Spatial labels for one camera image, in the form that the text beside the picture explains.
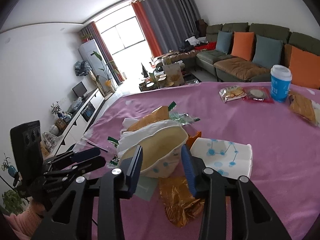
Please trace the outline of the pink sleeve left forearm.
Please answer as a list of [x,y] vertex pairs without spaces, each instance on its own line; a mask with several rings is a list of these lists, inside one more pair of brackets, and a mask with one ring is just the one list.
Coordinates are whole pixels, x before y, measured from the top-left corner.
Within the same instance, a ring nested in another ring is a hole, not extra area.
[[41,224],[45,211],[41,203],[31,199],[25,211],[18,215],[5,215],[4,218],[19,239],[31,239]]

